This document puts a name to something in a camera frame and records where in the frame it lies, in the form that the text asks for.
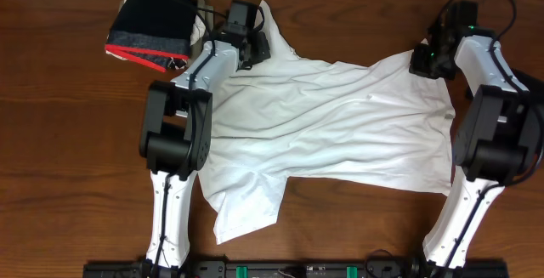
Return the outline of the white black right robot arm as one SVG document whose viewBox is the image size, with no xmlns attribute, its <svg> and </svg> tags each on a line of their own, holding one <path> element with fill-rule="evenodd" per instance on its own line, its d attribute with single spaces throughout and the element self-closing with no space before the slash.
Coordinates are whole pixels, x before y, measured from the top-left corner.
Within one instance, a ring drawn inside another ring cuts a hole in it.
<svg viewBox="0 0 544 278">
<path fill-rule="evenodd" d="M 464 268 L 490 205 L 524 182 L 543 157 L 543 104 L 502 56 L 495 33 L 475 25 L 438 27 L 416 46 L 410 71 L 453 79 L 460 71 L 473 100 L 456 132 L 456 176 L 439 218 L 423 240 L 430 273 Z"/>
</svg>

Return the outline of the white t-shirt pixel print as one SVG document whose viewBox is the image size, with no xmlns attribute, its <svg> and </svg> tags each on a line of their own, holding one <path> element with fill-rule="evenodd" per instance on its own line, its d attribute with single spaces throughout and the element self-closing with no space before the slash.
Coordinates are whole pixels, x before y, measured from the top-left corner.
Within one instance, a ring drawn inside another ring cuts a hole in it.
<svg viewBox="0 0 544 278">
<path fill-rule="evenodd" d="M 449 193 L 455 111 L 445 81 L 411 74 L 410 52 L 367 67 L 300 57 L 270 12 L 263 30 L 270 57 L 213 95 L 199 179 L 217 243 L 274 224 L 289 177 Z"/>
</svg>

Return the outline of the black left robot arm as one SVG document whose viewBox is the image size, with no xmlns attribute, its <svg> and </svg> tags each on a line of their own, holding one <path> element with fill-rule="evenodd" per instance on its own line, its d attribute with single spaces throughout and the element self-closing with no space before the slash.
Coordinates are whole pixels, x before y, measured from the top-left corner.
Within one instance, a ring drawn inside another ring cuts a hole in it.
<svg viewBox="0 0 544 278">
<path fill-rule="evenodd" d="M 178 276 L 189 255 L 191 192 L 211 148 L 214 92 L 227 77 L 269 57 L 264 32 L 241 36 L 224 31 L 204 44 L 183 74 L 150 85 L 139 143 L 154 190 L 145 256 L 150 277 Z"/>
</svg>

